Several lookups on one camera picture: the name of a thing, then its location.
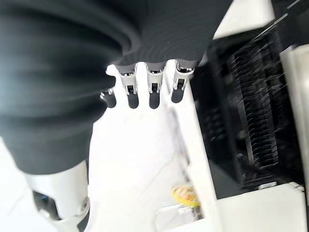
black sleeve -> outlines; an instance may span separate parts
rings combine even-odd
[[[115,83],[105,68],[123,52],[121,39],[87,25],[93,16],[75,20],[69,2],[0,3],[0,136],[29,174],[88,159],[93,123],[106,109],[100,90]]]

white floor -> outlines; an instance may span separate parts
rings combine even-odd
[[[262,26],[272,17],[269,0],[235,0],[216,38]],[[138,81],[138,109],[129,108],[117,81],[117,106],[94,126],[89,186],[94,232],[154,231],[155,211],[174,204],[170,188],[184,183],[177,157],[185,150],[173,114],[164,101],[157,110],[148,107],[143,66]],[[34,210],[30,190],[1,142],[0,154],[0,230],[54,232]]]

black fingertip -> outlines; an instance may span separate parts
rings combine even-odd
[[[117,104],[117,100],[116,100],[114,92],[112,94],[108,94],[108,93],[105,94],[103,99],[105,100],[108,108],[114,108]]]
[[[178,89],[178,90],[173,89],[172,97],[171,97],[172,102],[180,103],[183,99],[183,93],[184,91],[182,91],[181,89]]]
[[[136,109],[140,103],[138,94],[127,95],[127,101],[131,109]]]
[[[160,105],[160,93],[149,93],[149,106],[152,109],[158,108]]]

yellow object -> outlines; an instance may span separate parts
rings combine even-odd
[[[200,206],[192,186],[176,186],[173,188],[171,195],[175,201],[185,206]]]

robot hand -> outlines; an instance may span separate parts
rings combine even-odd
[[[59,231],[81,232],[88,222],[92,127],[116,104],[106,67],[116,65],[136,108],[135,65],[146,62],[155,109],[164,66],[176,59],[172,101],[181,101],[231,2],[1,1],[0,133],[38,211]]]

